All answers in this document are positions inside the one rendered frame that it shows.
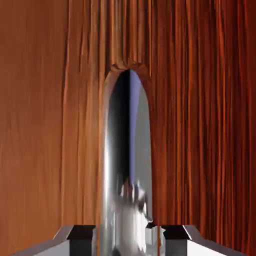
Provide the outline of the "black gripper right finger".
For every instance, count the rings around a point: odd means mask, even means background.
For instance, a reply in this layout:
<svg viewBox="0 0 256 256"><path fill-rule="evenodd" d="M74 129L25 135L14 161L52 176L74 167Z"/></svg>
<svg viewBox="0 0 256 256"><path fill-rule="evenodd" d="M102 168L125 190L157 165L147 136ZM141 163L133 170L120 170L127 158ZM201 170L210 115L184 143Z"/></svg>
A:
<svg viewBox="0 0 256 256"><path fill-rule="evenodd" d="M161 256L245 256L202 237L194 225L163 225Z"/></svg>

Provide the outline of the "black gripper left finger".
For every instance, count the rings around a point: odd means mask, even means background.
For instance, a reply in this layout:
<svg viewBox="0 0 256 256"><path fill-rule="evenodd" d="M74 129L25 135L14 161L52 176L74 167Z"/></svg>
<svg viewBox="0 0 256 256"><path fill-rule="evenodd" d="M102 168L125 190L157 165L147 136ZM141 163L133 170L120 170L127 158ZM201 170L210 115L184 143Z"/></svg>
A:
<svg viewBox="0 0 256 256"><path fill-rule="evenodd" d="M46 240L11 256L97 256L95 225L66 225L53 239Z"/></svg>

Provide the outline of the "curved silver metal handle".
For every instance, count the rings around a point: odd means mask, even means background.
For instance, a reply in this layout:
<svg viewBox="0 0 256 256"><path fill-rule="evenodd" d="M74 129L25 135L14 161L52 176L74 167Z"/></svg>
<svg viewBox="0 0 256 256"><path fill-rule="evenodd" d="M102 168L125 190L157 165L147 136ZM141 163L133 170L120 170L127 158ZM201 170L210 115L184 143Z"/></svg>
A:
<svg viewBox="0 0 256 256"><path fill-rule="evenodd" d="M102 121L100 256L159 256L149 102L138 68L108 74Z"/></svg>

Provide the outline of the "reddish brown wooden drawer front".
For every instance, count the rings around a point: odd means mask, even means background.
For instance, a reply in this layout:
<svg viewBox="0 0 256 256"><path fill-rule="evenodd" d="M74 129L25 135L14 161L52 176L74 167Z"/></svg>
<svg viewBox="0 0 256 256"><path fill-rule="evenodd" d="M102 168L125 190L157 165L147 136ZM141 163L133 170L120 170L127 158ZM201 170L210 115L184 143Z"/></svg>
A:
<svg viewBox="0 0 256 256"><path fill-rule="evenodd" d="M154 220L256 256L256 0L0 0L0 256L100 221L124 68L149 102Z"/></svg>

